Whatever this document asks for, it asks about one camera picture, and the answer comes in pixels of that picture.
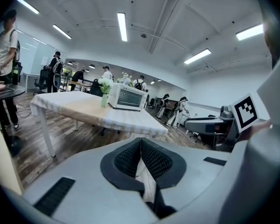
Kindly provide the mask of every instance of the black pants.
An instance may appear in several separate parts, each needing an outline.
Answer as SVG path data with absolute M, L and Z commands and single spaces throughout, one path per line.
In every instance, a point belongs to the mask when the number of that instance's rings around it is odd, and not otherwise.
M 0 81 L 4 81 L 5 84 L 12 83 L 12 73 L 0 77 Z M 14 98 L 5 99 L 6 107 L 9 113 L 10 120 L 13 124 L 18 123 L 17 108 L 14 105 Z M 3 125 L 9 125 L 8 116 L 6 114 L 5 108 L 3 106 L 3 101 L 0 101 L 0 119 Z
M 52 92 L 52 87 L 53 87 L 53 92 L 57 92 L 57 88 L 54 86 L 54 73 L 50 72 L 47 78 L 47 91 L 48 93 Z
M 73 91 L 75 89 L 76 85 L 75 84 L 70 84 L 70 91 Z

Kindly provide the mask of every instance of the flower vase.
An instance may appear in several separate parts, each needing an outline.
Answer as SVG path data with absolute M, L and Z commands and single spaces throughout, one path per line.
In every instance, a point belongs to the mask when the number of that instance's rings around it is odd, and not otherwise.
M 108 98 L 108 95 L 107 94 L 103 94 L 103 97 L 102 97 L 102 100 L 101 100 L 101 106 L 102 107 L 106 107 L 107 98 Z

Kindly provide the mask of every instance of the backpack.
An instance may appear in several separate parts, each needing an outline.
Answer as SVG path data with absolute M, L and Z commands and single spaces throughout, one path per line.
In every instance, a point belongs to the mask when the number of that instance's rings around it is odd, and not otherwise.
M 11 43 L 11 36 L 12 36 L 14 31 L 15 31 L 15 29 L 13 29 L 12 32 L 10 33 L 9 44 Z M 17 47 L 16 47 L 16 50 L 15 50 L 15 55 L 14 55 L 14 58 L 13 58 L 13 66 L 20 60 L 20 49 L 21 49 L 21 46 L 20 46 L 20 42 L 19 42 L 19 39 L 18 39 Z
M 136 88 L 137 90 L 142 90 L 143 83 L 144 83 L 144 81 L 142 83 L 139 83 L 139 81 L 137 80 L 137 83 L 135 84 L 134 88 Z
M 54 73 L 54 74 L 61 75 L 62 72 L 63 72 L 63 66 L 64 66 L 64 63 L 63 63 L 63 61 L 59 58 L 59 60 L 57 60 L 57 62 L 56 62 L 55 65 L 53 66 L 53 73 Z

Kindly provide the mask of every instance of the person in white shirt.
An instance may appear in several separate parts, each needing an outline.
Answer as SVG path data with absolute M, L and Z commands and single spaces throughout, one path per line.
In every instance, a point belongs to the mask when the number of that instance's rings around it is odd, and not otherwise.
M 146 91 L 146 83 L 144 82 L 144 76 L 141 75 L 139 79 L 136 79 L 133 81 L 133 87 L 141 90 L 141 91 Z
M 112 73 L 109 71 L 109 66 L 104 66 L 103 69 L 105 70 L 102 78 L 112 79 Z
M 172 125 L 172 127 L 174 129 L 176 129 L 177 128 L 177 126 L 176 126 L 177 123 L 181 122 L 182 113 L 183 112 L 189 113 L 188 109 L 186 108 L 186 101 L 188 101 L 186 97 L 182 97 L 180 99 L 180 101 L 177 103 L 177 107 L 176 107 L 174 113 L 172 114 L 171 118 L 166 123 L 167 126 Z
M 5 84 L 12 83 L 11 71 L 13 68 L 13 59 L 18 43 L 18 33 L 13 27 L 16 15 L 16 10 L 10 10 L 2 18 L 4 31 L 0 34 L 0 81 L 4 81 Z M 14 99 L 5 99 L 5 103 L 10 119 L 14 124 L 14 129 L 18 130 L 19 124 L 16 107 L 14 105 Z M 3 125 L 5 127 L 10 126 L 9 119 L 2 101 L 0 101 L 0 119 L 3 121 Z

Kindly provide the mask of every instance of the black backpack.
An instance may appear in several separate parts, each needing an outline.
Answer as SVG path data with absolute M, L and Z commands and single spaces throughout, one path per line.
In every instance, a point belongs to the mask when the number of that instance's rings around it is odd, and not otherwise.
M 135 84 L 134 88 L 136 88 L 137 90 L 142 90 L 143 83 L 144 83 L 144 81 L 142 83 L 139 83 L 139 81 L 137 80 L 137 83 Z
M 10 33 L 9 44 L 11 43 L 11 36 L 12 36 L 14 31 L 15 31 L 15 29 L 13 29 L 12 32 Z M 16 48 L 16 51 L 15 51 L 14 59 L 13 59 L 13 66 L 20 60 L 20 49 L 21 49 L 21 46 L 20 46 L 20 42 L 19 42 L 19 39 L 18 39 L 17 48 Z

